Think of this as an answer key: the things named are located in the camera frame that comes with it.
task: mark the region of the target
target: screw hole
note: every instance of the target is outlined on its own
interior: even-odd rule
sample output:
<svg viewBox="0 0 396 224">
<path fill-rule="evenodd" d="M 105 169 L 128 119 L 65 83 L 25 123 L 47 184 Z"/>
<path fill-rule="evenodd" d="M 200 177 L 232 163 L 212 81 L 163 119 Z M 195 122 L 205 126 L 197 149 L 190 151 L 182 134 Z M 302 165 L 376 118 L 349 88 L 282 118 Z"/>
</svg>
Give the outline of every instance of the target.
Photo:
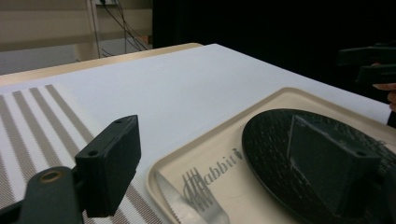
<svg viewBox="0 0 396 224">
<path fill-rule="evenodd" d="M 366 156 L 366 153 L 361 152 L 361 151 L 357 151 L 356 154 L 357 154 L 358 156 Z"/>
<path fill-rule="evenodd" d="M 55 181 L 59 179 L 62 176 L 62 172 L 60 171 L 49 171 L 45 173 L 44 175 L 40 176 L 40 182 L 41 183 L 50 183 L 52 181 Z"/>
<path fill-rule="evenodd" d="M 98 151 L 94 150 L 94 151 L 90 151 L 88 153 L 89 156 L 96 156 L 98 154 Z"/>
</svg>

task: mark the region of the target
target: black mount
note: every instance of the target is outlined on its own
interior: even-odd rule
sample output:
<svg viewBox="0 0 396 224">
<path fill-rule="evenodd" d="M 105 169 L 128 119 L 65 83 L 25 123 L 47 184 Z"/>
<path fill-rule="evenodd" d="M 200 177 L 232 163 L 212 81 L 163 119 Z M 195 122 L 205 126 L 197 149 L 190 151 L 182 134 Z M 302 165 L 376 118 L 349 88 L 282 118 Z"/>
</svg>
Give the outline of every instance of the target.
<svg viewBox="0 0 396 224">
<path fill-rule="evenodd" d="M 75 157 L 34 175 L 25 197 L 0 210 L 0 223 L 83 223 L 114 216 L 141 158 L 137 115 L 117 119 Z"/>
</svg>

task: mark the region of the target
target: white table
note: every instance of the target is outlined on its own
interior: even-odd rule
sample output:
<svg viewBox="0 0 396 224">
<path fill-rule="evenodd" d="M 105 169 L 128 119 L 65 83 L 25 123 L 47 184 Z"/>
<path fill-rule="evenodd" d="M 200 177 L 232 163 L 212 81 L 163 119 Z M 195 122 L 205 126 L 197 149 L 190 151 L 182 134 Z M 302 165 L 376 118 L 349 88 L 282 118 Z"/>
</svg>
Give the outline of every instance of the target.
<svg viewBox="0 0 396 224">
<path fill-rule="evenodd" d="M 390 113 L 386 104 L 216 44 L 6 85 L 0 94 L 50 84 L 66 90 L 97 130 L 138 115 L 142 159 L 137 172 L 143 178 L 159 158 L 284 87 L 310 92 L 382 123 Z M 144 188 L 138 191 L 149 203 Z"/>
</svg>

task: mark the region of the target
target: black clamp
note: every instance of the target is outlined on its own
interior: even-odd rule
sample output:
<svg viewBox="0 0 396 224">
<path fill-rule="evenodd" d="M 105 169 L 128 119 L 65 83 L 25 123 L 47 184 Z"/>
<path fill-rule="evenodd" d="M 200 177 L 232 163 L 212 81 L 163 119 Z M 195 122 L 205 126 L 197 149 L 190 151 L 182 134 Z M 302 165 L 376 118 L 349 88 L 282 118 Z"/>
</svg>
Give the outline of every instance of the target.
<svg viewBox="0 0 396 224">
<path fill-rule="evenodd" d="M 25 197 L 0 210 L 0 223 L 83 223 L 114 216 L 141 158 L 137 115 L 117 119 L 75 157 L 30 178 Z"/>
<path fill-rule="evenodd" d="M 396 41 L 367 48 L 341 49 L 338 65 L 362 65 L 357 82 L 362 84 L 396 83 Z"/>
</svg>

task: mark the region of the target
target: gray stripe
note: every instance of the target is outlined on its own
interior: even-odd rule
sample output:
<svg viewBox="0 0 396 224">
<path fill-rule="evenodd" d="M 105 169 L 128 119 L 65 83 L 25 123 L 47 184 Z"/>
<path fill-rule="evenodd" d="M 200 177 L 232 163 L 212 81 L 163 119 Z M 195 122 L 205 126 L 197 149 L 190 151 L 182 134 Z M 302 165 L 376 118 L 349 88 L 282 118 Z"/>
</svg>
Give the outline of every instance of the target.
<svg viewBox="0 0 396 224">
<path fill-rule="evenodd" d="M 35 137 L 35 141 L 38 143 L 41 150 L 43 151 L 49 167 L 61 165 L 61 161 L 56 155 L 53 146 L 50 144 L 48 137 L 45 135 L 43 129 L 38 124 L 35 115 L 33 114 L 29 105 L 26 103 L 26 100 L 23 98 L 22 93 L 20 91 L 16 91 L 13 93 L 13 95 L 17 101 L 18 106 L 21 109 L 24 118 L 27 121 L 27 124 L 29 125 L 30 131 Z"/>
<path fill-rule="evenodd" d="M 126 190 L 126 197 L 147 223 L 162 223 L 133 185 Z"/>
<path fill-rule="evenodd" d="M 72 121 L 73 125 L 76 127 L 78 132 L 84 138 L 84 140 L 89 143 L 93 139 L 93 134 L 88 130 L 88 128 L 84 125 L 81 119 L 76 115 L 76 113 L 70 108 L 64 98 L 56 91 L 56 89 L 52 85 L 46 86 L 49 94 L 55 99 L 55 102 L 59 105 L 62 111 L 66 114 L 66 116 Z"/>
<path fill-rule="evenodd" d="M 11 116 L 8 105 L 3 95 L 0 95 L 0 117 L 3 120 L 6 132 L 8 134 L 11 146 L 17 156 L 18 164 L 21 167 L 24 180 L 27 182 L 32 176 L 35 175 L 36 170 L 33 165 L 29 152 L 24 144 L 21 134 L 18 131 L 15 121 Z"/>
<path fill-rule="evenodd" d="M 49 120 L 52 128 L 61 138 L 64 147 L 67 149 L 67 152 L 72 158 L 74 158 L 78 154 L 78 146 L 76 145 L 70 134 L 67 132 L 66 128 L 59 121 L 58 117 L 56 117 L 55 113 L 52 111 L 49 104 L 44 99 L 38 88 L 32 88 L 30 89 L 30 92 L 32 93 L 33 97 L 35 97 L 37 103 L 41 106 L 41 109 Z"/>
<path fill-rule="evenodd" d="M 11 185 L 9 184 L 9 179 L 6 173 L 6 166 L 3 164 L 3 159 L 1 158 L 1 154 L 0 154 L 0 193 L 1 193 L 0 208 L 15 203 L 15 199 L 12 196 Z"/>
<path fill-rule="evenodd" d="M 126 216 L 122 213 L 120 209 L 117 209 L 114 217 L 110 217 L 113 223 L 129 223 Z"/>
</svg>

